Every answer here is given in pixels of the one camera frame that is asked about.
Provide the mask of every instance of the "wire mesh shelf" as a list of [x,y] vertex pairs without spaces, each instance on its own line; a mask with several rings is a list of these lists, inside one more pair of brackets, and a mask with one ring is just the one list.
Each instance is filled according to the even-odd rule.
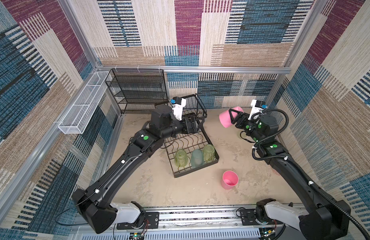
[[[186,106],[183,108],[182,116],[186,115],[196,115],[198,119],[206,118],[207,111],[198,98],[197,94],[189,95],[182,97],[187,100]],[[156,105],[168,103],[171,106],[171,103],[161,102],[157,103]],[[192,152],[196,149],[200,149],[201,151],[207,144],[212,144],[211,140],[207,136],[205,129],[200,127],[200,130],[197,133],[193,134],[178,134],[177,138],[169,137],[164,141],[164,147],[166,147],[166,153],[168,154],[168,159],[170,162],[170,166],[172,167],[174,177],[181,177],[191,172],[200,170],[204,167],[211,166],[216,164],[220,159],[217,151],[215,150],[215,157],[212,161],[206,162],[199,167],[192,167],[190,163],[190,159],[192,157]],[[178,150],[183,149],[188,156],[188,164],[185,167],[177,167],[174,163],[175,154]]]
[[60,122],[58,128],[64,134],[82,134],[92,118],[104,92],[105,80],[110,80],[108,72],[96,72],[92,75],[75,103]]
[[122,113],[150,114],[154,104],[168,100],[162,70],[111,69],[106,84]]

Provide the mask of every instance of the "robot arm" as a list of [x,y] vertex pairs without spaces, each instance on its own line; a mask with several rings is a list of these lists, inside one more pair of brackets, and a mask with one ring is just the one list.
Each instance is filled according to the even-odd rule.
[[[231,123],[254,140],[253,158],[264,160],[275,169],[296,192],[306,209],[296,209],[275,199],[264,199],[257,202],[257,221],[266,224],[276,219],[301,231],[307,240],[332,240],[347,234],[351,220],[365,238],[370,239],[365,229],[350,215],[349,205],[343,200],[336,201],[317,186],[293,160],[288,150],[276,141],[275,136],[287,127],[286,113],[279,109],[265,110],[264,103],[258,100],[253,100],[252,106],[250,114],[229,109]],[[285,116],[285,125],[281,129],[278,129],[276,118],[268,114],[270,111],[278,111]]]
[[136,228],[143,224],[144,209],[135,202],[112,203],[114,195],[130,175],[163,145],[166,138],[179,133],[196,133],[203,124],[204,119],[192,114],[181,116],[186,101],[175,99],[181,108],[179,115],[175,116],[168,105],[157,106],[152,112],[149,127],[141,129],[130,139],[125,152],[108,171],[86,190],[77,189],[72,194],[77,211],[96,233],[102,233],[114,222],[133,223]]
[[[165,138],[198,132],[205,119],[197,118],[192,113],[182,116],[180,109],[186,105],[183,100],[174,98],[173,109],[167,105],[157,106],[152,112],[149,127],[141,129],[130,139],[127,149],[116,163],[86,190],[77,189],[72,194],[77,211],[96,233],[102,233],[113,223],[132,223],[135,228],[143,224],[145,211],[139,204],[114,204],[111,201],[129,176],[163,145]],[[287,123],[278,130],[276,119],[264,113],[283,111],[265,108],[263,102],[254,100],[251,114],[229,109],[231,123],[255,141],[253,158],[264,160],[277,170],[301,199],[306,211],[280,204],[275,199],[265,199],[257,202],[258,222],[266,224],[271,219],[280,220],[300,230],[307,240],[343,237],[347,234],[349,219],[360,230],[363,229],[355,219],[351,219],[350,207],[343,200],[335,201],[309,180],[288,150],[275,140],[275,136],[286,128],[287,115],[284,113]]]

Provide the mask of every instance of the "white wire mesh basket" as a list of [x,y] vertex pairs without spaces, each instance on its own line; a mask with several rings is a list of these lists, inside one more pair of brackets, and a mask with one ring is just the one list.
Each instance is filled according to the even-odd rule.
[[64,134],[82,134],[92,118],[107,88],[105,80],[111,80],[109,72],[93,74],[75,103],[64,116],[58,128]]

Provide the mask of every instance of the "red wire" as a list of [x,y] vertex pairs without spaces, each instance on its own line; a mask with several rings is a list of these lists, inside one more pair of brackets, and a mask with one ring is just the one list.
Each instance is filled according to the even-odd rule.
[[148,219],[146,219],[146,226],[144,227],[144,229],[142,230],[142,234],[144,235],[145,233],[147,233],[148,232],[148,226],[149,226],[149,220]]

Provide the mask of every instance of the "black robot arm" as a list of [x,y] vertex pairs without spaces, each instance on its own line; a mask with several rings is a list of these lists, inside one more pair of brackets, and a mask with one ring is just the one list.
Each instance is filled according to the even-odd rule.
[[[77,189],[72,194],[77,211],[96,233],[102,233],[115,220],[120,220],[117,216],[120,209],[112,206],[111,201],[130,175],[163,145],[166,138],[179,133],[196,133],[201,127],[200,122],[203,121],[198,121],[193,115],[177,120],[168,105],[157,106],[151,114],[149,127],[141,129],[130,139],[125,152],[106,173],[86,190]],[[137,203],[132,203],[137,215],[131,219],[135,227],[139,227],[144,221],[145,211]]]
[[[272,111],[284,115],[285,124],[282,128],[279,129],[276,118],[269,114]],[[265,161],[275,169],[301,199],[307,213],[297,214],[297,225],[293,227],[300,230],[307,240],[334,240],[346,236],[349,220],[355,224],[366,239],[370,239],[366,230],[350,215],[349,205],[343,200],[336,201],[330,194],[321,189],[293,160],[286,147],[275,139],[288,125],[288,116],[284,111],[262,109],[249,115],[229,109],[229,113],[231,123],[235,124],[236,128],[243,129],[243,132],[254,140],[253,158]],[[279,205],[277,206],[275,203],[279,204],[275,202],[275,199],[259,201],[256,207],[256,218],[260,222],[268,222],[270,220],[268,215],[282,216],[283,213],[287,212],[288,206],[277,208]]]

